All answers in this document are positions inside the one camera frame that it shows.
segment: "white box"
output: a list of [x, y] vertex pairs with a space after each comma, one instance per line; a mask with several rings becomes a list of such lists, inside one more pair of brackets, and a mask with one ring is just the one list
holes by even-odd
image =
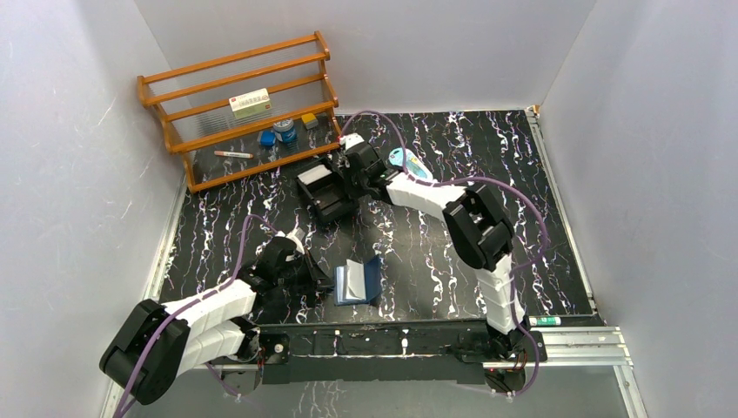
[[272, 101], [269, 99], [269, 92], [266, 89], [236, 96], [228, 102], [231, 104], [231, 110], [236, 119], [253, 116], [272, 108]]

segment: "blue lid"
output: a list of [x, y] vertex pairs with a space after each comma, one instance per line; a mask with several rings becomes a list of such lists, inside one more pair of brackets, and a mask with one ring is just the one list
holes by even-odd
[[292, 129], [292, 127], [295, 125], [294, 122], [292, 122], [292, 119], [285, 119], [280, 120], [278, 122], [274, 122], [274, 131], [277, 132], [286, 132]]
[[274, 145], [274, 132], [272, 131], [261, 131], [258, 133], [258, 142], [263, 146]]

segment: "blue notebook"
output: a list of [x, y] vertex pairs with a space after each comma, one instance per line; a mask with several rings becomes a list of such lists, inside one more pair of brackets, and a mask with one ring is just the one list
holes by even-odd
[[368, 304], [382, 293], [382, 263], [375, 255], [365, 264], [347, 260], [336, 267], [336, 306]]

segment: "green marker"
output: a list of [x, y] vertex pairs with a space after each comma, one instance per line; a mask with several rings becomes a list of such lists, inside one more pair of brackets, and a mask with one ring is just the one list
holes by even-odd
[[561, 325], [561, 317], [558, 316], [532, 316], [531, 327], [556, 327]]

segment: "yellow block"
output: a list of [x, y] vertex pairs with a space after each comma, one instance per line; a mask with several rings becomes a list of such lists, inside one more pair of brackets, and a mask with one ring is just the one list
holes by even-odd
[[318, 120], [315, 118], [315, 115], [312, 113], [306, 113], [302, 115], [302, 123], [305, 125], [305, 128], [312, 129], [316, 126], [318, 126]]

